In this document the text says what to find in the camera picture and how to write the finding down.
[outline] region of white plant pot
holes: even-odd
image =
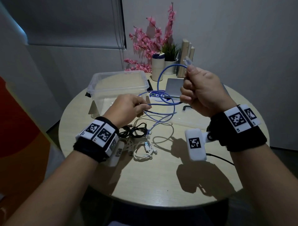
[[[164,67],[166,68],[167,66],[177,64],[177,61],[165,61],[164,62]],[[173,75],[176,73],[176,67],[169,67],[167,70],[164,71],[164,75]]]

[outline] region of hand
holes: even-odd
[[[203,116],[212,117],[237,106],[217,75],[192,65],[187,67],[180,90],[180,101],[189,104]]]
[[[147,102],[139,96],[132,94],[119,95],[103,117],[109,119],[117,128],[128,125],[144,110],[151,108]]]

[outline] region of laptop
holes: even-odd
[[[180,88],[183,86],[183,79],[179,78],[168,78],[167,86],[166,86],[166,93],[169,94],[171,97],[180,97],[181,92]]]

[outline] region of plastic storage box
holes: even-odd
[[[100,115],[103,115],[120,94],[144,93],[149,84],[144,71],[107,72],[94,74],[87,88]]]

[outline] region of wrist strap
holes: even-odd
[[[104,117],[97,117],[76,135],[74,150],[82,152],[98,162],[111,156],[119,138],[118,128]]]
[[[207,131],[228,151],[244,151],[267,142],[259,124],[253,111],[243,104],[214,115]]]

